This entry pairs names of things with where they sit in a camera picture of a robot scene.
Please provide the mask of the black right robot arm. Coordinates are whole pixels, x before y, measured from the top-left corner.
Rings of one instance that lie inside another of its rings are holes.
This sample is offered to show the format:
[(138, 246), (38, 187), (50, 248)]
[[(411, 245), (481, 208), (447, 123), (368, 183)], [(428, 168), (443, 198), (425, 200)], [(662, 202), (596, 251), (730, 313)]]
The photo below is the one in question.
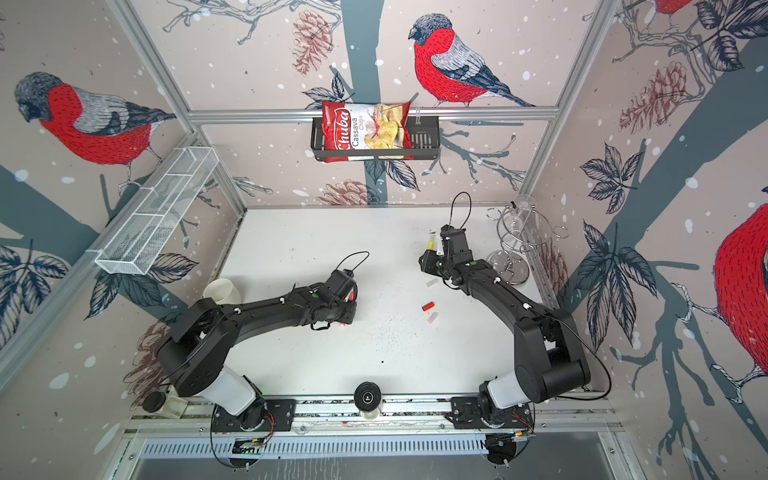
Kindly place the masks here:
[(485, 305), (512, 332), (513, 370), (481, 384), (480, 418), (498, 428), (526, 404), (538, 404), (591, 382), (587, 349), (572, 316), (552, 310), (521, 293), (486, 260), (476, 259), (466, 230), (444, 225), (443, 250), (430, 246), (419, 258), (422, 272), (441, 278)]

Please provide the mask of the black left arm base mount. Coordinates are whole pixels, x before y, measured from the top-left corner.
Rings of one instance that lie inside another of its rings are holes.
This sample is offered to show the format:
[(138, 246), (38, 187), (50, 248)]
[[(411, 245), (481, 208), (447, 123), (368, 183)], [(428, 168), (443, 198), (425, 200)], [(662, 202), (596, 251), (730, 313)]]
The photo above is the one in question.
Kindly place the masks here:
[(214, 405), (212, 433), (287, 432), (291, 429), (297, 401), (289, 398), (259, 398), (234, 416)]

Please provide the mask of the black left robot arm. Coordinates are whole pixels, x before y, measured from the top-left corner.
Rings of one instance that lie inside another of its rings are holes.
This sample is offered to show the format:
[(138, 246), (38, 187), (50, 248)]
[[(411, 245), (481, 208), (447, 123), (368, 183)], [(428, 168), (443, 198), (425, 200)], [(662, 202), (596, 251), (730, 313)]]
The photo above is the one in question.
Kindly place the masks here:
[(353, 322), (358, 287), (351, 269), (335, 269), (323, 282), (293, 287), (266, 300), (218, 304), (196, 301), (155, 350), (166, 379), (180, 397), (201, 396), (217, 407), (212, 430), (256, 431), (272, 428), (274, 415), (263, 393), (243, 374), (226, 365), (230, 350), (256, 336), (334, 323)]

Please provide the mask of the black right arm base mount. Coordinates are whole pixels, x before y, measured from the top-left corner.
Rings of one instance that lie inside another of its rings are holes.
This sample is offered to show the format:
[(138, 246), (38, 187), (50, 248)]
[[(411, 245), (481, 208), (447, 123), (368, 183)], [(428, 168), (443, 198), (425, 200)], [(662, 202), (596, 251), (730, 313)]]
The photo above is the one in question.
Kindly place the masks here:
[(534, 422), (526, 405), (497, 408), (484, 395), (457, 396), (450, 399), (450, 409), (444, 415), (456, 429), (517, 429), (531, 430)]

